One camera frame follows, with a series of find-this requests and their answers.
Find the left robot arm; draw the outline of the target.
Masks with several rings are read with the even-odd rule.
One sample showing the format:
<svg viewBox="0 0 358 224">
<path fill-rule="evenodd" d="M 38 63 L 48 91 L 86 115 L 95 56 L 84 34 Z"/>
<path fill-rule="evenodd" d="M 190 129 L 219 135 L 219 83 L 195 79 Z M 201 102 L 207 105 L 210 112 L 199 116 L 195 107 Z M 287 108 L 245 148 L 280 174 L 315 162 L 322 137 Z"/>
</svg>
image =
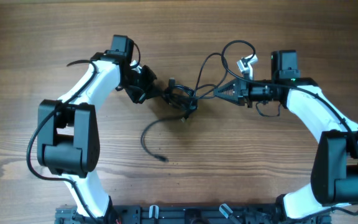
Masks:
<svg viewBox="0 0 358 224">
<path fill-rule="evenodd" d="M 39 164 L 52 173 L 49 180 L 66 183 L 77 205 L 73 215 L 77 222 L 121 222 L 95 170 L 100 154 L 96 112 L 114 90 L 125 90 L 139 104 L 153 96 L 156 76 L 132 60 L 137 49 L 129 37 L 114 35 L 110 49 L 77 61 L 89 67 L 70 91 L 39 105 L 28 150 L 36 143 Z"/>
</svg>

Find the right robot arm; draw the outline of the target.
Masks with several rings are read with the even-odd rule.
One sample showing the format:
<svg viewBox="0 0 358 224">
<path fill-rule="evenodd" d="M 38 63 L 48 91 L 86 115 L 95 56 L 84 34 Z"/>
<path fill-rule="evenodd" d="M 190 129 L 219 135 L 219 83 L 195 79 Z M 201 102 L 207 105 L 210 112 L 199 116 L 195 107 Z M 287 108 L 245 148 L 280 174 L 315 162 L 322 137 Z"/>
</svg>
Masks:
<svg viewBox="0 0 358 224">
<path fill-rule="evenodd" d="M 302 78 L 295 50 L 271 54 L 272 77 L 255 81 L 256 55 L 241 58 L 241 75 L 214 90 L 239 106 L 277 101 L 295 114 L 318 142 L 310 183 L 278 198 L 285 222 L 301 222 L 358 204 L 358 124 L 345 117 L 312 78 Z"/>
</svg>

